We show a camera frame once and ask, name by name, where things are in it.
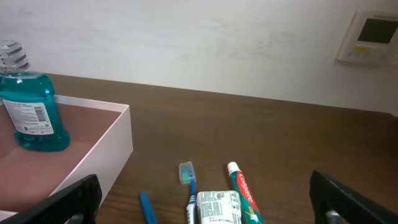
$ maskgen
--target blue liquid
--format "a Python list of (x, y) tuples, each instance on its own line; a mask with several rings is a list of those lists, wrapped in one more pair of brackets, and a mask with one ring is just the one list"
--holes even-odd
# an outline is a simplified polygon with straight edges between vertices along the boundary
[(58, 152), (70, 144), (69, 134), (64, 130), (54, 100), (55, 88), (51, 79), (37, 72), (0, 73), (0, 97), (20, 103), (44, 103), (54, 133), (31, 135), (16, 132), (20, 146), (41, 152)]

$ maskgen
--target white label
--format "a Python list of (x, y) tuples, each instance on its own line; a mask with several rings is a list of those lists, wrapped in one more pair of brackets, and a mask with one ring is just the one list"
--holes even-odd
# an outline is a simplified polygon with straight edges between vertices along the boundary
[(199, 192), (197, 205), (201, 224), (241, 224), (241, 201), (234, 190)]
[(44, 103), (3, 102), (18, 132), (33, 135), (54, 134)]

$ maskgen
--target green toothpaste tube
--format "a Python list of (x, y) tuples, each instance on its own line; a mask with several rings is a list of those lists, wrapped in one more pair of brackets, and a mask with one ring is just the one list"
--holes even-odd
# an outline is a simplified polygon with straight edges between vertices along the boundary
[(236, 162), (228, 164), (229, 179), (232, 187), (239, 193), (241, 199), (242, 219), (245, 224), (265, 224), (264, 219), (260, 215), (256, 202), (249, 190), (246, 179)]

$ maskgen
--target red logo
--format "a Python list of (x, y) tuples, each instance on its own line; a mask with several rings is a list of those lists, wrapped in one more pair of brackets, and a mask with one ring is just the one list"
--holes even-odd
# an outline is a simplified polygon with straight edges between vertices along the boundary
[(236, 178), (238, 180), (239, 189), (242, 192), (244, 198), (257, 212), (259, 212), (259, 209), (257, 208), (256, 202), (253, 199), (253, 196), (249, 190), (248, 184), (246, 183), (246, 179), (244, 178), (242, 171), (238, 171)]

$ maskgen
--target white container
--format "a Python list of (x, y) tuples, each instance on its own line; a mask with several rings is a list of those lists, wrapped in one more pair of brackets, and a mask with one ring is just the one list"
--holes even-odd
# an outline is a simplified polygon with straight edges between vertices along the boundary
[(67, 96), (55, 100), (72, 140), (62, 152), (19, 147), (0, 102), (0, 221), (90, 174), (98, 176), (102, 203), (132, 153), (129, 105)]

